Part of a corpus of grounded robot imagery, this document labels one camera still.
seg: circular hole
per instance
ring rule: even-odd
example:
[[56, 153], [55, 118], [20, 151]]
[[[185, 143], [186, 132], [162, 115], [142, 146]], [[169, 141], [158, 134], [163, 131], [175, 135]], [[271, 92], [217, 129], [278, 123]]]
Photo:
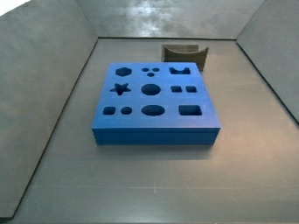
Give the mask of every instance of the circular hole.
[[123, 115], [127, 116], [133, 113], [133, 109], [130, 107], [125, 107], [125, 108], [122, 108], [121, 112]]
[[161, 91], [162, 91], [161, 87], [155, 84], [146, 84], [142, 87], [142, 92], [146, 95], [158, 95]]
[[165, 108], [159, 105], [147, 105], [142, 108], [142, 112], [147, 116], [161, 116], [165, 113]]

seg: metal wall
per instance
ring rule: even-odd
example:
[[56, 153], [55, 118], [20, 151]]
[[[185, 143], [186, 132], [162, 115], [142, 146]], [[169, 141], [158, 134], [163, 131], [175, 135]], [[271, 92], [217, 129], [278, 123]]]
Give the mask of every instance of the metal wall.
[[299, 1], [267, 0], [238, 43], [299, 122]]
[[96, 39], [72, 0], [0, 17], [0, 217], [15, 214]]
[[237, 39], [263, 0], [79, 0], [100, 37]]

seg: blue foam block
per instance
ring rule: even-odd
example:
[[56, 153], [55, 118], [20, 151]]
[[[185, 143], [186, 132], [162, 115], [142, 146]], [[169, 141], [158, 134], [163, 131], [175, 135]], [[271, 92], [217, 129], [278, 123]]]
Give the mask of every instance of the blue foam block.
[[111, 63], [92, 123], [98, 144], [214, 144], [221, 121], [195, 63]]

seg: square hole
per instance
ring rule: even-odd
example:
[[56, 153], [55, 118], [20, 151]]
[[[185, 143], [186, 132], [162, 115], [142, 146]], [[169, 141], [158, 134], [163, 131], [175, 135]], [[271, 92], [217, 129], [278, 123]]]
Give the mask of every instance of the square hole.
[[202, 107], [199, 105], [181, 105], [179, 111], [182, 116], [201, 116]]
[[186, 87], [186, 91], [187, 91], [189, 93], [197, 93], [197, 92], [198, 92], [198, 89], [197, 89], [197, 87], [194, 87], [194, 86], [189, 86], [189, 87]]
[[117, 113], [115, 107], [105, 107], [103, 115], [105, 116], [113, 116]]
[[171, 86], [171, 89], [174, 93], [181, 93], [183, 91], [183, 88], [179, 86]]

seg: metal floor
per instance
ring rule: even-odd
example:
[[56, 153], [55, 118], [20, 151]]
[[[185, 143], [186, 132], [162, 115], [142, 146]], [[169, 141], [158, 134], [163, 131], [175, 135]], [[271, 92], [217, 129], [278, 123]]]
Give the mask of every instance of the metal floor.
[[[110, 62], [210, 47], [203, 78], [222, 130], [207, 145], [96, 146]], [[100, 39], [10, 223], [298, 222], [299, 131], [235, 41]]]

